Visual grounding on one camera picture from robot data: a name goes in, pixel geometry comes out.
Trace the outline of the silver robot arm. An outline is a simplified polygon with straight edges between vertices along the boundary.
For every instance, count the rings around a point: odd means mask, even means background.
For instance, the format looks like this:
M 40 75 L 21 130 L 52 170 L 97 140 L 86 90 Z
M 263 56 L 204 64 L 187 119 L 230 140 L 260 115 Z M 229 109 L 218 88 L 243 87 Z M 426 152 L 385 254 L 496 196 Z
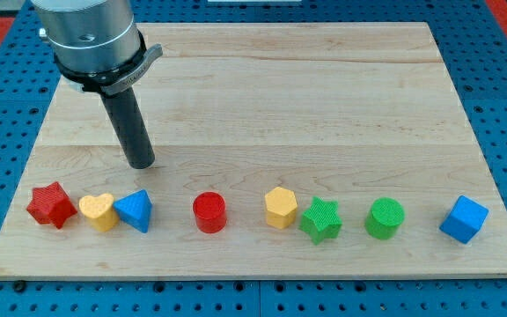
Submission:
M 128 0 L 33 0 L 40 37 L 60 72 L 85 92 L 114 96 L 128 90 L 162 56 L 147 47 Z

